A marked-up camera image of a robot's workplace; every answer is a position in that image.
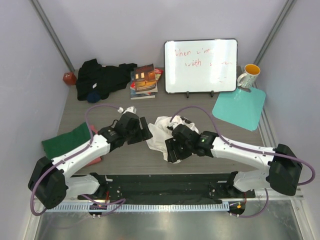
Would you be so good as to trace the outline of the white t-shirt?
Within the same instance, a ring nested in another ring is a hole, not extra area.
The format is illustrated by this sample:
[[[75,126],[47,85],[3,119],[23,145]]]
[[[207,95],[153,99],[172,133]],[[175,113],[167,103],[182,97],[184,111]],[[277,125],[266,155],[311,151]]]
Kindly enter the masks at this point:
[[[199,130],[195,126],[195,123],[187,118],[176,115],[171,121],[171,116],[159,116],[154,123],[149,123],[148,129],[152,134],[152,138],[146,140],[149,149],[161,152],[163,159],[168,162],[168,150],[165,140],[172,138],[172,130],[168,127],[177,127],[179,124],[185,125],[192,131],[199,133]]]

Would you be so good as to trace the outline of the blue Nineteen Eighty-Four book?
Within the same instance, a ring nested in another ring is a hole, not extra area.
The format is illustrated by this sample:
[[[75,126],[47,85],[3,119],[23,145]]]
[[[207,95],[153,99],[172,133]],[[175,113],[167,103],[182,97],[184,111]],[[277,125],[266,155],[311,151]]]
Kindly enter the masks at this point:
[[[139,100],[139,99],[150,99],[150,98],[155,98],[156,93],[155,92],[148,92],[148,93],[136,93],[136,88],[135,88],[135,78],[134,78],[134,72],[132,71],[130,73],[130,99],[131,100]]]

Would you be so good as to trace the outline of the brown Edward Tulane book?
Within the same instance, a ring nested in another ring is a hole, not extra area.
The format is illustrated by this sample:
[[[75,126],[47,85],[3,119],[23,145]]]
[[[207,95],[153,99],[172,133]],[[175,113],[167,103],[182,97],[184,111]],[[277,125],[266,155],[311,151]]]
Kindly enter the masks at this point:
[[[156,73],[153,64],[133,69],[135,92],[137,94],[156,93],[158,91]]]

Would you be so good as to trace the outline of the red Treehouse book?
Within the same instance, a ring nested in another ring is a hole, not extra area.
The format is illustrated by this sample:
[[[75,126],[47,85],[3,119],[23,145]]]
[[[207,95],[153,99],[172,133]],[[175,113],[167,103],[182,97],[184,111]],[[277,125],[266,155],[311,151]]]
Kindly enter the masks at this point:
[[[135,84],[135,91],[137,94],[145,94],[145,93],[157,93],[158,92],[158,82],[162,76],[163,70],[160,68],[155,68],[154,69],[154,78],[155,78],[155,84],[152,84],[152,89],[149,92],[146,92],[145,90],[139,90],[137,91],[136,89],[136,76],[134,74],[134,84]]]

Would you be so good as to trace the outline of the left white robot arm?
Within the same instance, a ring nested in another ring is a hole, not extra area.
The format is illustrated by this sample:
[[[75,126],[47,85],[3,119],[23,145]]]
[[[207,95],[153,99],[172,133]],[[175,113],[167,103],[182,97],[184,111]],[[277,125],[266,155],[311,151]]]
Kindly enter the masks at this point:
[[[65,198],[89,195],[100,200],[107,192],[107,182],[97,173],[74,174],[94,159],[104,156],[127,143],[129,145],[153,137],[145,117],[125,111],[115,126],[100,129],[90,140],[53,159],[40,158],[30,177],[31,197],[46,209],[58,206]]]

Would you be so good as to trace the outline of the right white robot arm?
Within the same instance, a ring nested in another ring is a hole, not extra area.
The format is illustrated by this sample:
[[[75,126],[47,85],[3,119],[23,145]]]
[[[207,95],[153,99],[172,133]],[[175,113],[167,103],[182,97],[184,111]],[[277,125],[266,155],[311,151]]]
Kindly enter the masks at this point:
[[[254,167],[253,171],[234,171],[226,184],[226,193],[233,198],[249,190],[271,188],[294,196],[302,164],[291,149],[283,144],[277,148],[250,145],[218,135],[215,132],[197,133],[183,124],[168,127],[171,138],[165,141],[167,160],[178,163],[191,155],[223,158]]]

